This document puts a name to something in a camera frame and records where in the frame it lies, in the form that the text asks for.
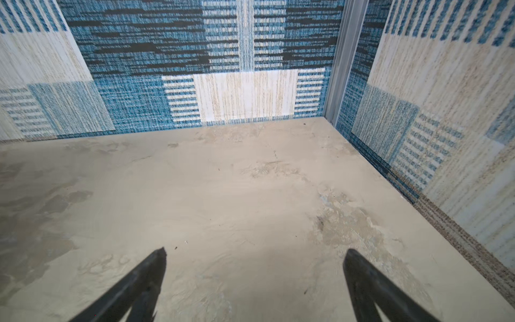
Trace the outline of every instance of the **concrete floor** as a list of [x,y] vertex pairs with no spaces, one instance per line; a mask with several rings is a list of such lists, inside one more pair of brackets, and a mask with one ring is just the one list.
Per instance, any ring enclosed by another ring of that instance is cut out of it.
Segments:
[[442,321],[515,310],[323,118],[0,147],[0,320],[66,321],[164,246],[157,321],[352,321],[349,247]]

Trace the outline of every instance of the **wall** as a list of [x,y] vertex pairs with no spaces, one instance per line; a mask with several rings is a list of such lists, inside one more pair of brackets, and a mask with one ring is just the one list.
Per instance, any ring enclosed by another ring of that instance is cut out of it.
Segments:
[[1,0],[0,141],[321,116],[344,0]]
[[514,22],[514,0],[370,0],[336,124],[513,305]]

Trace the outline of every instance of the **blue and white wall pattern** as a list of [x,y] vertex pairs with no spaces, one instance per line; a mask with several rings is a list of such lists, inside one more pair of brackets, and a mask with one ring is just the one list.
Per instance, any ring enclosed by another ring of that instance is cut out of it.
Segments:
[[1,0],[0,141],[321,116],[343,5]]
[[336,128],[515,306],[515,0],[370,0]]
[[0,1],[0,141],[114,130],[54,0]]

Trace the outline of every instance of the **floor stain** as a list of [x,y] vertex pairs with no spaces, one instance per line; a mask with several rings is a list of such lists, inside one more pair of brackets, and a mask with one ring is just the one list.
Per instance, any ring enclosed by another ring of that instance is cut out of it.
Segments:
[[172,312],[167,317],[170,320],[185,320],[187,317],[191,321],[234,321],[232,304],[223,288],[224,282],[218,276],[177,276],[171,287],[161,292],[159,299],[167,311]]
[[41,278],[48,262],[76,248],[64,234],[41,229],[50,220],[47,216],[0,217],[0,304]]
[[128,262],[130,262],[130,259],[126,255],[118,256],[113,254],[106,254],[99,259],[93,260],[85,265],[79,266],[78,272],[81,275],[98,275],[112,269],[122,268]]
[[350,200],[343,193],[328,191],[321,193],[320,199],[323,208],[308,236],[312,242],[331,246],[342,259],[349,248],[357,249],[416,302],[435,311],[424,285],[409,271],[406,263],[386,249],[385,237],[376,228],[373,216],[363,208],[349,205]]
[[195,139],[205,143],[243,142],[247,138],[259,137],[263,124],[246,123],[238,127],[213,126],[200,130]]
[[352,144],[350,144],[347,140],[339,140],[336,144],[334,141],[329,140],[329,138],[322,138],[319,140],[322,140],[322,142],[320,142],[321,147],[328,150],[331,156],[339,158],[344,156],[359,155],[359,152],[356,150],[356,148],[353,147]]
[[98,142],[96,139],[85,139],[76,142],[71,142],[64,148],[67,151],[73,151],[73,153],[82,154],[96,152],[101,155],[111,155],[113,152],[124,150],[129,146],[129,143],[122,142]]
[[39,179],[39,178],[43,177],[46,173],[48,173],[50,171],[52,171],[52,169],[48,169],[46,171],[44,171],[44,170],[36,170],[36,171],[32,171],[31,174],[32,174],[32,177],[34,179]]
[[258,162],[242,170],[242,174],[250,174],[253,178],[260,178],[267,175],[291,176],[300,175],[298,169],[282,161]]
[[50,232],[42,226],[53,220],[51,214],[62,213],[93,195],[90,191],[54,195],[77,182],[74,179],[43,195],[0,203],[0,304],[41,278],[50,261],[76,249],[64,233]]
[[67,195],[56,195],[48,200],[45,205],[38,211],[42,214],[61,213],[69,206],[77,202],[86,201],[93,195],[91,191],[76,191]]
[[0,185],[14,179],[23,168],[24,162],[13,164],[0,163]]

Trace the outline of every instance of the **striped pattern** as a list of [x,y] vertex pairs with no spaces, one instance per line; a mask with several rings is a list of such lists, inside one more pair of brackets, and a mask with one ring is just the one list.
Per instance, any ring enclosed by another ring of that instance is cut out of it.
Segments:
[[200,112],[193,76],[163,76],[162,80],[170,113],[176,126],[200,126]]
[[233,72],[241,68],[236,0],[202,1],[209,68],[213,73]]
[[515,0],[388,4],[335,127],[515,306]]
[[295,96],[295,115],[307,117],[318,112],[320,94],[324,84],[324,68],[301,70],[297,76],[297,94]]
[[54,0],[0,0],[0,33],[67,31]]
[[438,167],[458,150],[463,134],[439,121],[438,116],[420,112],[408,130],[392,167],[423,191]]
[[343,4],[0,0],[0,89],[58,138],[321,116]]
[[286,1],[254,1],[254,61],[256,70],[283,67]]
[[514,20],[510,0],[396,0],[384,33],[501,46]]
[[0,90],[0,108],[27,139],[55,139],[56,133],[28,88]]

